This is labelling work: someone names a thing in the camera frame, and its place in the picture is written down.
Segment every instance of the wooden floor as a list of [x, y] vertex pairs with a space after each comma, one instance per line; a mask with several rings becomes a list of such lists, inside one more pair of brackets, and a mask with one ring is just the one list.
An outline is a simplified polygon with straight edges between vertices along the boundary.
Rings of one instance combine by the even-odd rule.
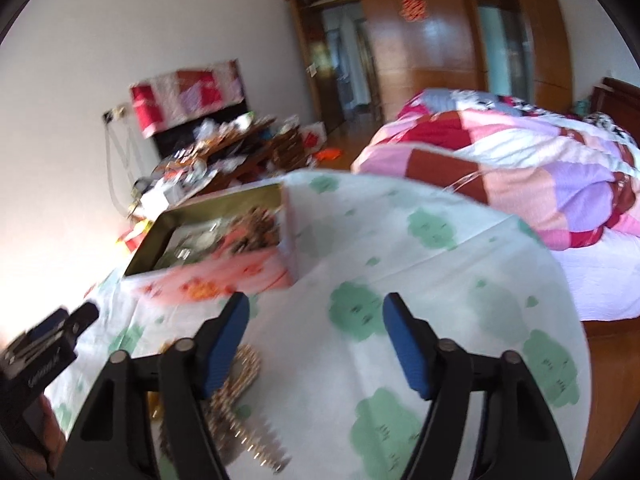
[[[377, 126], [368, 115], [345, 123], [328, 138], [328, 145], [344, 150], [343, 155], [323, 162], [320, 167], [348, 171], [376, 130]], [[593, 392], [589, 429], [577, 480], [588, 480], [593, 475], [640, 401], [640, 324], [628, 332], [613, 334], [608, 334], [607, 325], [600, 324], [588, 338]]]

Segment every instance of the wooden cabinet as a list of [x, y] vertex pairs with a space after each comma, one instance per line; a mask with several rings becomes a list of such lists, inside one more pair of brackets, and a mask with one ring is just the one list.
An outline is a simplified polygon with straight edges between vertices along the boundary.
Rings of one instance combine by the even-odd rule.
[[[476, 0], [424, 0], [423, 22], [406, 22], [402, 0], [361, 0], [376, 59], [386, 118], [427, 86], [486, 89]], [[539, 105], [571, 102], [572, 67], [558, 0], [519, 0], [534, 57]]]

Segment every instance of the box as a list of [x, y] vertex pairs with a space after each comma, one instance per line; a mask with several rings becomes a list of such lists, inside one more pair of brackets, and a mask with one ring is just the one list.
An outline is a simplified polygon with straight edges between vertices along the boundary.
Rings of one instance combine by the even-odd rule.
[[[284, 214], [280, 215], [277, 247], [152, 270], [176, 228], [233, 217], [253, 206], [284, 209]], [[291, 286], [295, 281], [295, 250], [290, 233], [287, 190], [281, 182], [266, 181], [215, 193], [163, 212], [125, 270], [122, 290], [146, 304], [171, 306], [228, 296], [236, 290], [257, 294], [270, 288]]]

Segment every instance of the tablecloth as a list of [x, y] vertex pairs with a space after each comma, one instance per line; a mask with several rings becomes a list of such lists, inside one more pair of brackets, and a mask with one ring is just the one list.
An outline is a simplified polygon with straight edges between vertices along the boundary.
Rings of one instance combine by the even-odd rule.
[[[577, 470], [591, 402], [588, 347], [561, 267], [523, 221], [409, 180], [304, 170], [283, 181], [300, 276], [250, 298], [243, 341], [260, 352], [262, 368], [238, 405], [248, 425], [287, 450], [283, 480], [401, 477], [428, 403], [408, 387], [386, 334], [388, 292], [469, 352], [521, 352]], [[111, 352], [156, 353], [193, 335], [226, 301], [151, 308], [120, 291], [119, 275], [94, 291], [100, 318], [48, 390], [67, 431]], [[473, 394], [455, 478], [468, 478], [480, 406]], [[248, 453], [228, 472], [271, 477]]]

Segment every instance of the orange object on floor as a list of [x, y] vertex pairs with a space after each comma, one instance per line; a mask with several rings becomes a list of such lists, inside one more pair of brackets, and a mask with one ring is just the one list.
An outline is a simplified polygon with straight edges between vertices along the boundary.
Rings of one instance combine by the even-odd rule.
[[323, 160], [335, 160], [336, 158], [341, 157], [343, 153], [343, 150], [340, 148], [325, 148], [324, 150], [314, 153], [314, 158], [318, 162], [322, 162]]

